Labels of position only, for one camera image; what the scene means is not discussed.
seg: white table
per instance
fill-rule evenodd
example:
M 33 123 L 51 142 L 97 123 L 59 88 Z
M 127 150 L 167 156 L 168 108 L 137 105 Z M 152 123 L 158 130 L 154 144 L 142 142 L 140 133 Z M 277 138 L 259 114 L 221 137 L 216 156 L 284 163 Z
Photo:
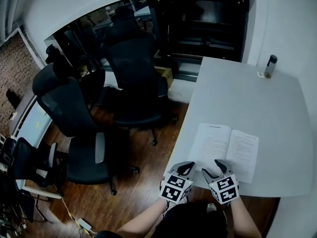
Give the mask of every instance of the white table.
M 45 111 L 39 106 L 38 102 L 36 102 L 31 107 L 29 114 L 25 118 L 25 121 L 23 122 L 22 127 L 20 128 L 17 135 L 17 139 L 23 137 L 32 146 L 38 148 L 51 122 L 52 119 L 50 116 L 46 114 Z M 61 199 L 61 196 L 57 193 L 46 192 L 26 186 L 25 181 L 26 180 L 16 180 L 19 189 L 46 197 Z
M 258 68 L 204 58 L 188 111 L 165 174 L 187 161 L 200 123 L 224 124 L 260 139 L 251 184 L 241 195 L 298 196 L 310 193 L 313 147 L 309 116 L 299 81 L 275 71 L 257 77 Z M 201 172 L 194 185 L 208 188 Z

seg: wooden floor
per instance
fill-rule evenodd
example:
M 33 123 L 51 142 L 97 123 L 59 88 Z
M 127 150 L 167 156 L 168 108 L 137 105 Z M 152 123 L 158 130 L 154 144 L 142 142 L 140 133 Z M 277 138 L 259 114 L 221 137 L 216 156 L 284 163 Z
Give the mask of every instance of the wooden floor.
M 178 115 L 178 123 L 156 129 L 158 144 L 151 145 L 149 131 L 130 131 L 129 163 L 141 168 L 139 175 L 127 172 L 114 179 L 116 196 L 110 194 L 108 184 L 75 185 L 65 182 L 62 191 L 69 211 L 76 219 L 83 218 L 93 226 L 95 232 L 115 231 L 131 220 L 158 198 L 159 182 L 174 148 L 177 136 L 185 118 L 188 105 L 172 103 L 172 112 Z M 105 110 L 94 108 L 93 116 L 101 124 L 111 124 L 111 115 Z M 58 143 L 58 150 L 67 152 L 70 138 L 65 137 L 55 125 L 48 129 L 44 141 Z M 214 201 L 209 190 L 194 187 L 189 194 L 190 201 Z M 259 230 L 263 233 L 271 216 L 275 198 L 242 196 Z M 50 223 L 28 224 L 28 238 L 79 238 L 79 228 L 67 214 L 61 200 L 40 202 L 40 208 Z M 228 218 L 228 237 L 233 237 L 230 207 L 225 209 Z

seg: open booklet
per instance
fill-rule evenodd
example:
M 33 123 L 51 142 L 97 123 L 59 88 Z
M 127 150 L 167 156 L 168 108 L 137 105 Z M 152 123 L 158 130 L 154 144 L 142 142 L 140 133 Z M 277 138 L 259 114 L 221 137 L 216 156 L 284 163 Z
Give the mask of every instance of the open booklet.
M 259 138 L 225 125 L 201 123 L 189 154 L 197 170 L 207 168 L 220 175 L 215 159 L 225 160 L 232 165 L 237 180 L 251 183 L 257 161 Z

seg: chair cushion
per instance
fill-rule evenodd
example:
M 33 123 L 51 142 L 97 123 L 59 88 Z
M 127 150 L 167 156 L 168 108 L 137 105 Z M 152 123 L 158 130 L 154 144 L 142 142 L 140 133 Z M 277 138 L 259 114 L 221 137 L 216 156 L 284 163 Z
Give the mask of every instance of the chair cushion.
M 113 122 L 121 127 L 150 127 L 163 117 L 157 97 L 145 90 L 121 90 L 117 95 Z
M 95 161 L 96 134 L 74 137 L 70 141 L 67 179 L 77 184 L 102 184 L 111 179 L 107 158 L 102 163 Z M 105 154 L 109 145 L 105 138 Z

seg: power strip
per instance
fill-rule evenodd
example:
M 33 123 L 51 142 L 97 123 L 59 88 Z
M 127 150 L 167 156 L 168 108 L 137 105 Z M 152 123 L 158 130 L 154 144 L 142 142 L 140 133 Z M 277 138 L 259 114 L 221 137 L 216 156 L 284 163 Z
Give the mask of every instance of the power strip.
M 91 227 L 86 221 L 84 221 L 83 219 L 79 219 L 78 220 L 78 224 L 83 227 L 84 229 L 91 231 Z

